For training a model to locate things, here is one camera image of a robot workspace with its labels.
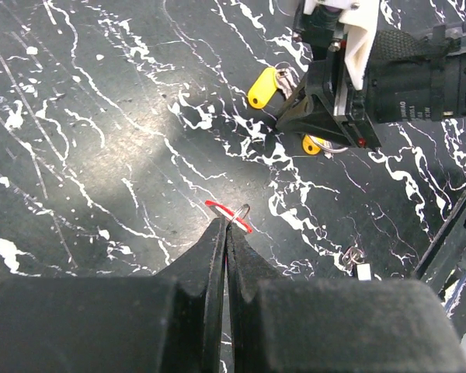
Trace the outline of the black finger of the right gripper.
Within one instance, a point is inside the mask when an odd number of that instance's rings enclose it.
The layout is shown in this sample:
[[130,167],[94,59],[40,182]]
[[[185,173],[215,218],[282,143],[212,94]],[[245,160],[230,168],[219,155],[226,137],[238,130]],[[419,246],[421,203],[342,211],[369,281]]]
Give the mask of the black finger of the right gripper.
[[309,98],[314,105],[310,120],[280,120],[278,112],[275,128],[285,133],[312,135],[343,147],[373,148],[373,124],[361,101],[352,102],[343,119],[336,119],[316,95]]
[[307,94],[308,73],[304,73],[299,83],[295,83],[291,72],[279,73],[279,88],[285,101],[279,110],[280,120],[310,120],[313,104]]

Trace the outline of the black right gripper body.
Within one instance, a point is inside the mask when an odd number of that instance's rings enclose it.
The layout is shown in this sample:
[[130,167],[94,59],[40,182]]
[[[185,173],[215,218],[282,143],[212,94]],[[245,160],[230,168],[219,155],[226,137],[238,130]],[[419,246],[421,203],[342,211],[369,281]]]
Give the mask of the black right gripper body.
[[307,16],[303,5],[295,9],[293,35],[311,48],[307,94],[316,95],[336,119],[361,101],[373,124],[372,149],[381,146],[378,124],[466,117],[466,20],[423,33],[377,28],[363,89],[357,91],[344,62],[342,10],[320,5]]

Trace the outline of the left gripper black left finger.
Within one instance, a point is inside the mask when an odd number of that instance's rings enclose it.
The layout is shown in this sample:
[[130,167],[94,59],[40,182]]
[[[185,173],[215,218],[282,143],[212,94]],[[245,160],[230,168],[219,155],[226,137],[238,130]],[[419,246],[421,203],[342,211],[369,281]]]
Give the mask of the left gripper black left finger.
[[216,372],[227,223],[150,277],[0,284],[0,372]]

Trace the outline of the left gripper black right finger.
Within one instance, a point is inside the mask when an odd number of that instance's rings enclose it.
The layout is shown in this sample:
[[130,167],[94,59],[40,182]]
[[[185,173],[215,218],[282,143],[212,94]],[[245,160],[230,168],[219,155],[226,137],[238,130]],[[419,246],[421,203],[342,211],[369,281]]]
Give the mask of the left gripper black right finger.
[[436,294],[411,280],[292,281],[226,233],[237,372],[466,372]]

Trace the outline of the red tag key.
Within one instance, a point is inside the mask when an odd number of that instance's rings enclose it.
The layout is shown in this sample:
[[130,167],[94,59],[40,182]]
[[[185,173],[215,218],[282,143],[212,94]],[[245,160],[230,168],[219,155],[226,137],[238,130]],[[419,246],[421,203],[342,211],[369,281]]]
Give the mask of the red tag key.
[[236,210],[232,210],[213,200],[206,200],[204,203],[205,206],[212,210],[219,218],[225,218],[230,225],[236,225],[245,234],[251,234],[253,232],[253,228],[248,223],[247,219],[250,212],[250,206],[248,204],[243,204]]

